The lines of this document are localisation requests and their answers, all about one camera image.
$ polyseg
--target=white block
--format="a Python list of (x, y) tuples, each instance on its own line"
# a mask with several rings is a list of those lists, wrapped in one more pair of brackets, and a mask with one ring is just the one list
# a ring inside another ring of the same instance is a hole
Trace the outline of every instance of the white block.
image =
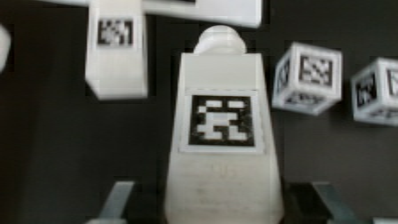
[(341, 100), (341, 52), (293, 43), (277, 63), (272, 107), (318, 115)]
[(398, 219), (393, 218), (375, 218), (373, 219), (375, 224), (398, 224)]
[(277, 224), (283, 218), (263, 59), (231, 52), (182, 56), (169, 224)]
[(398, 126), (398, 60), (379, 58), (352, 78), (357, 121)]
[(141, 0), (91, 1), (86, 63), (86, 80), (100, 99), (148, 96)]
[(128, 224), (125, 219), (93, 219), (86, 224)]
[(0, 72), (6, 67), (9, 48), (11, 48), (11, 36), (4, 26), (0, 25)]
[[(87, 6), (94, 0), (41, 0), (46, 2)], [(258, 27), (263, 15), (263, 0), (196, 0), (196, 4), (182, 0), (144, 0), (146, 13), (174, 16)]]

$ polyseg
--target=cube face with marker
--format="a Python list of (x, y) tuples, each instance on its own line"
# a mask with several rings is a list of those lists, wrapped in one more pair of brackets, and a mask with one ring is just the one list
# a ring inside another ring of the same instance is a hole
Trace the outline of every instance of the cube face with marker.
[(93, 0), (86, 80), (100, 99), (148, 96), (146, 23), (141, 0)]
[(357, 121), (398, 126), (398, 60), (379, 58), (352, 78)]
[(341, 100), (341, 53), (293, 43), (277, 63), (272, 106), (318, 115)]

